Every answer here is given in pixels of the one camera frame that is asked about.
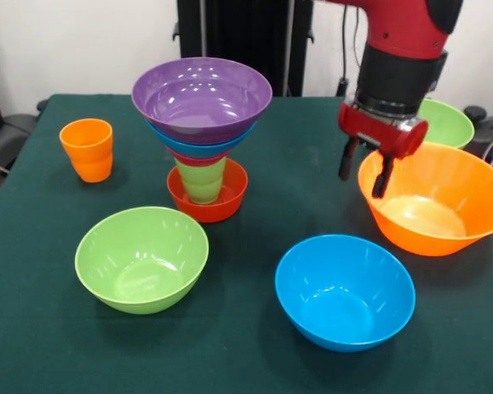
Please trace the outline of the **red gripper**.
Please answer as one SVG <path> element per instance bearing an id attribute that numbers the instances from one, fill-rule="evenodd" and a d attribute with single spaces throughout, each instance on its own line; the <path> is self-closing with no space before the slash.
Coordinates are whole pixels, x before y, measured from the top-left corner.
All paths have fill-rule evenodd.
<path id="1" fill-rule="evenodd" d="M 394 159 L 414 154 L 422 144 L 428 122 L 418 117 L 395 120 L 381 119 L 343 103 L 339 109 L 339 127 L 348 136 L 339 166 L 339 179 L 346 181 L 352 168 L 352 157 L 363 141 L 379 152 L 373 153 L 376 178 L 371 191 L 374 199 L 382 199 L 394 170 Z"/>

